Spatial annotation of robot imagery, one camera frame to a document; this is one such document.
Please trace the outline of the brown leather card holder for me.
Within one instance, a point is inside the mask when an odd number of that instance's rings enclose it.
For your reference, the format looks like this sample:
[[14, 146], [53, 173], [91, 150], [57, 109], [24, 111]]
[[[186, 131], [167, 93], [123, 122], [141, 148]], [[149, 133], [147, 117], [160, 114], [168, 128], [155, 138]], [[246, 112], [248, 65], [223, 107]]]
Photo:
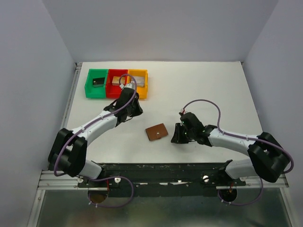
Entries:
[[146, 128], [145, 132], [149, 141], [154, 141], [168, 136], [168, 131], [163, 123]]

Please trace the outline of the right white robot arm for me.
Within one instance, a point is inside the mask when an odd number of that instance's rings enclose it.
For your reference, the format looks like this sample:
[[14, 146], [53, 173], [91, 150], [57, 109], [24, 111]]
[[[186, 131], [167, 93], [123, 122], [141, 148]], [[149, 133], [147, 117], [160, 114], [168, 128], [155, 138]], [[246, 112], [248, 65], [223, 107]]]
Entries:
[[241, 177], [257, 176], [275, 183], [291, 162], [290, 157], [274, 137], [266, 132], [261, 135], [232, 134], [214, 125], [203, 125], [191, 112], [180, 115], [171, 139], [174, 144], [197, 142], [209, 147], [226, 148], [247, 156], [244, 160], [226, 161], [218, 173], [218, 181], [229, 185]]

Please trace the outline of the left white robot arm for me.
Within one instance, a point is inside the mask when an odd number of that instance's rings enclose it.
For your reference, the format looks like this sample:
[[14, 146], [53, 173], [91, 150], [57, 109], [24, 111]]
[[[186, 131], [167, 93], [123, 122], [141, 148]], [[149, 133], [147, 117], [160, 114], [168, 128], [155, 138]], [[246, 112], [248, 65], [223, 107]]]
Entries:
[[73, 130], [59, 130], [48, 157], [54, 175], [83, 176], [89, 178], [93, 186], [101, 186], [105, 175], [99, 164], [87, 159], [88, 146], [108, 130], [126, 122], [128, 117], [133, 118], [142, 113], [139, 94], [135, 89], [125, 87], [120, 97], [93, 120]]

